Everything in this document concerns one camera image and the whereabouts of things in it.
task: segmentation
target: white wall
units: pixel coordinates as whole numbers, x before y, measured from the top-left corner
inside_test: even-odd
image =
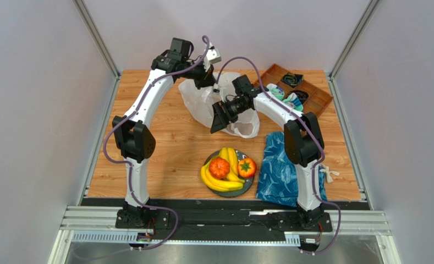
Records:
[[[334,66],[369,0],[85,0],[119,70],[149,69],[172,37],[203,51],[208,35],[226,61],[261,69]],[[233,69],[250,68],[234,62]]]
[[[0,1],[0,263],[46,263],[113,76],[71,0]]]
[[[434,263],[434,1],[383,0],[337,85],[402,263]]]

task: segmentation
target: blue cloth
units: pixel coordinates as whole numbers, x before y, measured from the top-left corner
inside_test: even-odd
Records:
[[[319,172],[319,191],[321,198],[327,201],[324,177],[325,173]],[[285,154],[282,132],[273,132],[266,136],[256,197],[275,204],[292,207],[297,205],[298,181],[295,165]]]

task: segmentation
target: orange pumpkin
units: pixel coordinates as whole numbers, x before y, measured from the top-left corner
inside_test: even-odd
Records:
[[[223,179],[230,172],[230,163],[220,157],[214,158],[208,166],[208,171],[215,178]]]
[[[238,162],[238,174],[243,178],[251,178],[256,174],[257,165],[252,158],[243,158]]]

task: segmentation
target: wooden box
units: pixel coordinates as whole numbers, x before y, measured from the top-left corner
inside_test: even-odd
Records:
[[[295,88],[290,87],[289,85],[282,82],[282,77],[287,73],[294,72],[290,72],[289,70],[277,64],[273,64],[261,75],[262,84],[264,86],[267,86],[268,84],[276,84],[283,89],[285,94],[292,90],[301,90],[307,92],[309,97],[303,104],[303,112],[313,112],[317,117],[319,117],[324,110],[326,110],[334,97],[306,80],[303,80],[303,82],[301,82],[301,84]],[[254,82],[254,86],[259,86],[258,80]]]

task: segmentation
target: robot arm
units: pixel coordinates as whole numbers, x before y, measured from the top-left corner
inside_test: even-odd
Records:
[[[303,114],[293,110],[287,113],[280,105],[274,103],[276,99],[271,93],[263,93],[260,87],[254,87],[246,75],[240,76],[233,81],[237,96],[226,102],[217,102],[213,105],[214,118],[211,133],[224,129],[229,123],[238,120],[238,114],[249,108],[261,112],[272,119],[284,129],[285,153],[295,164],[298,177],[298,205],[307,213],[316,212],[320,201],[316,198],[311,185],[311,168],[321,157],[318,148],[308,135],[302,136],[303,127],[293,115],[301,117],[308,128],[324,148],[321,131],[317,118],[313,113]],[[316,193],[319,193],[319,181],[315,181]]]
[[[194,65],[189,59],[190,50],[193,44],[186,40],[174,38],[170,49],[164,51],[152,63],[152,70],[145,87],[140,92],[139,97],[135,100],[131,108],[123,117],[116,116],[113,119],[113,127],[132,115],[119,129],[114,131],[116,146],[121,150],[124,157],[127,170],[132,166],[132,173],[127,178],[127,195],[125,198],[125,209],[135,210],[141,207],[132,197],[134,196],[142,204],[149,200],[147,191],[147,168],[149,158],[155,150],[155,138],[149,131],[152,117],[163,99],[164,95],[173,86],[177,78],[185,77],[193,79],[198,89],[201,87],[213,86],[215,78],[213,77],[213,63],[221,61],[220,53],[209,43],[209,49],[201,63]],[[193,66],[192,69],[178,75],[169,75],[177,73]]]

